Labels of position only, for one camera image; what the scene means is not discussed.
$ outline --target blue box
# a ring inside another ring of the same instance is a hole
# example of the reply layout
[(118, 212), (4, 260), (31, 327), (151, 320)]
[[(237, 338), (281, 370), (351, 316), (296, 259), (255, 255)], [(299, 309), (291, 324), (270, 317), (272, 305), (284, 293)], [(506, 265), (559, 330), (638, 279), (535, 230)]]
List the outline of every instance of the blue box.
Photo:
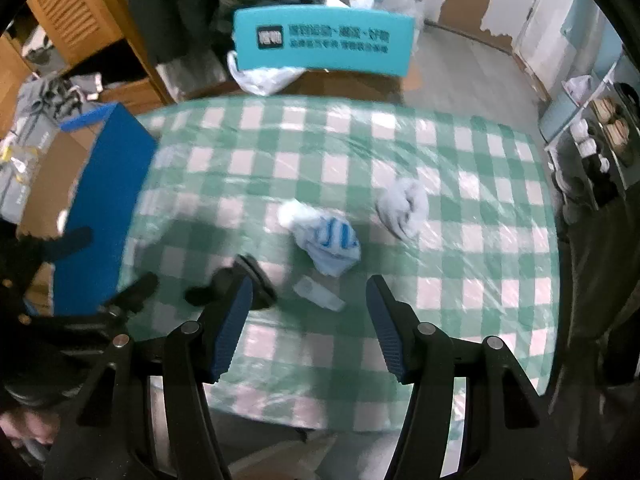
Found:
[(271, 6), (237, 10), (238, 68), (328, 68), (405, 76), (414, 19), (384, 10)]
[(88, 226), (92, 243), (56, 262), (54, 314), (94, 314), (116, 293), (124, 244), (156, 140), (121, 104), (105, 105), (63, 123), (31, 184), (21, 227), (55, 236)]

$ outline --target wooden door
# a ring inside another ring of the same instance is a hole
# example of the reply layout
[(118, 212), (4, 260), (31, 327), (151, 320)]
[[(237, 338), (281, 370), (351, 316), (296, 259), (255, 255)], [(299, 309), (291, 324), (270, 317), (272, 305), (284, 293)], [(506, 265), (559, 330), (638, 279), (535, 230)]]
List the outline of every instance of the wooden door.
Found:
[(123, 37), (103, 0), (27, 0), (27, 4), (69, 67)]
[(0, 139), (14, 122), (15, 100), (30, 67), (14, 49), (6, 34), (0, 36)]

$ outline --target white plastic bag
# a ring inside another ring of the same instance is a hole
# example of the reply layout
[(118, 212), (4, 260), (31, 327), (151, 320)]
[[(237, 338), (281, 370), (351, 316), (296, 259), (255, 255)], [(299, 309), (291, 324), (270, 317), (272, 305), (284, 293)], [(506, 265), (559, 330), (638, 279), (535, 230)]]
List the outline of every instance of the white plastic bag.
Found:
[(273, 95), (298, 79), (304, 68), (255, 68), (254, 70), (238, 70), (236, 51), (226, 54), (226, 64), (236, 83), (249, 94), (267, 96)]
[(595, 90), (594, 79), (590, 75), (572, 77), (568, 81), (564, 81), (562, 86), (578, 106), (581, 106), (584, 100), (593, 94)]

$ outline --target metal screw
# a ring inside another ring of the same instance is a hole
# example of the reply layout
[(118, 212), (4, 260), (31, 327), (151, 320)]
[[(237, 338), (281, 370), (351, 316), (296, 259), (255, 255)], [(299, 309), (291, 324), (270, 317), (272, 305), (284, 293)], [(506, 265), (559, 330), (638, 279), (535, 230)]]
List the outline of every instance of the metal screw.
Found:
[(122, 309), (117, 305), (110, 305), (107, 312), (113, 317), (118, 317), (122, 314)]
[(502, 339), (500, 339), (499, 337), (496, 337), (495, 335), (492, 335), (490, 338), (488, 338), (486, 340), (486, 343), (494, 350), (499, 350), (504, 346)]
[(122, 348), (129, 342), (129, 336), (127, 334), (120, 334), (113, 338), (113, 345), (116, 348)]
[(431, 323), (420, 323), (420, 325), (418, 325), (418, 332), (424, 335), (432, 335), (436, 333), (436, 327)]
[(200, 324), (197, 321), (185, 321), (180, 327), (180, 331), (183, 334), (194, 334), (200, 329)]

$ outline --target green checkered tablecloth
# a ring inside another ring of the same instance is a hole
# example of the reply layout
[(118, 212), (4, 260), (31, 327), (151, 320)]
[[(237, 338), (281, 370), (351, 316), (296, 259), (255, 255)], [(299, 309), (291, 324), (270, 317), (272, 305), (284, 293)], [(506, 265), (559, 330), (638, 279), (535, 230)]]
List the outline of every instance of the green checkered tablecloth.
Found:
[[(374, 431), (402, 425), (411, 388), (388, 373), (365, 306), (382, 274), (396, 298), (448, 335), (499, 335), (534, 386), (548, 382), (558, 316), (558, 248), (542, 166), (531, 141), (479, 117), (322, 98), (215, 98), (140, 117), (161, 135), (138, 199), (120, 285), (155, 272), (159, 290), (130, 321), (137, 338), (167, 334), (199, 312), (184, 290), (250, 253), (278, 288), (251, 312), (216, 408), (305, 428)], [(380, 225), (374, 203), (396, 176), (429, 195), (413, 245)], [(362, 260), (321, 276), (277, 221), (296, 198), (343, 212)], [(339, 313), (302, 300), (311, 276), (346, 302)], [(450, 439), (460, 437), (456, 383)]]

